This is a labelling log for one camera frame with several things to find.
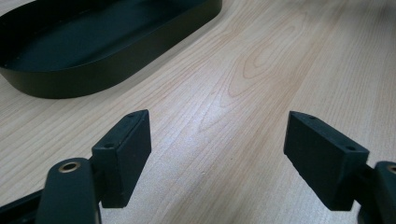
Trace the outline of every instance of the wooden table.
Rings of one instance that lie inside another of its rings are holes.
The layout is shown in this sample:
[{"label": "wooden table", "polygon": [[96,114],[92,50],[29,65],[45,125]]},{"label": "wooden table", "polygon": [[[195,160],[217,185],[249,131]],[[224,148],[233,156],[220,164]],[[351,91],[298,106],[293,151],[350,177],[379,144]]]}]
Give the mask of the wooden table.
[{"label": "wooden table", "polygon": [[[4,14],[26,0],[0,0]],[[330,212],[283,154],[288,113],[317,116],[396,161],[396,1],[224,0],[218,17],[106,91],[47,100],[0,77],[0,204],[89,158],[148,109],[152,153],[104,223],[356,223]]]}]

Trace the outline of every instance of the small hole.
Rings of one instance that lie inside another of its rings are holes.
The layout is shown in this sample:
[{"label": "small hole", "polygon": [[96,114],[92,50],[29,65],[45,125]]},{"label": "small hole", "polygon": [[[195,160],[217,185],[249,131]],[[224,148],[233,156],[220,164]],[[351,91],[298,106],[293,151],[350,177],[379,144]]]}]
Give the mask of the small hole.
[{"label": "small hole", "polygon": [[76,161],[68,162],[66,164],[63,164],[61,167],[59,167],[59,172],[70,173],[77,170],[79,166],[80,166],[79,162]]},{"label": "small hole", "polygon": [[346,147],[348,150],[351,150],[351,151],[355,151],[356,150],[356,148],[355,147]]},{"label": "small hole", "polygon": [[105,147],[107,147],[107,148],[114,147],[114,144],[112,144],[112,143],[107,143],[107,144],[105,144]]},{"label": "small hole", "polygon": [[392,173],[396,174],[396,165],[390,165],[390,166],[388,166],[388,169],[389,169]]}]

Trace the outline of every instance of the metal grommet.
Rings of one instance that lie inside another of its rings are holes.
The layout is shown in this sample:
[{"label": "metal grommet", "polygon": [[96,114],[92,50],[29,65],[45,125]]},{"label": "metal grommet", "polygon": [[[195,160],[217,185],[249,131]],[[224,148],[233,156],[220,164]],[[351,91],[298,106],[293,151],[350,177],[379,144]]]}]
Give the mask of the metal grommet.
[{"label": "metal grommet", "polygon": [[59,172],[65,174],[65,173],[70,173],[78,169],[78,167],[81,164],[77,161],[70,161],[68,163],[63,164],[61,167],[59,167]]},{"label": "metal grommet", "polygon": [[389,165],[388,170],[396,175],[396,165]]}]

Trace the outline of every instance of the rectangular black block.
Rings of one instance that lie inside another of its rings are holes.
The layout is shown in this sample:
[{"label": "rectangular black block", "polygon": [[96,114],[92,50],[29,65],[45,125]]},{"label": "rectangular black block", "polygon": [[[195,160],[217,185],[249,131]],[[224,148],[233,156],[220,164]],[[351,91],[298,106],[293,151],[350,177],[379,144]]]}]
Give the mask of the rectangular black block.
[{"label": "rectangular black block", "polygon": [[122,118],[92,148],[93,168],[105,174],[104,208],[122,208],[128,204],[150,152],[147,110]]},{"label": "rectangular black block", "polygon": [[366,148],[320,119],[291,111],[284,153],[330,210],[351,209],[351,177],[365,166]]}]

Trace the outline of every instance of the black clamp arm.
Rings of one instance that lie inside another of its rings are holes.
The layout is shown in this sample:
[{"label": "black clamp arm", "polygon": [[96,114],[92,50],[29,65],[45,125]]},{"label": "black clamp arm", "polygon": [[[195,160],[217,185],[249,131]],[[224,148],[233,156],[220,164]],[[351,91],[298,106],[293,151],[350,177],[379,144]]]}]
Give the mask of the black clamp arm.
[{"label": "black clamp arm", "polygon": [[104,208],[126,206],[151,152],[149,112],[125,116],[87,160],[61,161],[44,189],[0,208],[1,223],[97,224]]},{"label": "black clamp arm", "polygon": [[361,205],[360,224],[396,223],[396,163],[366,164],[369,150],[322,120],[290,112],[284,153],[332,211]]}]

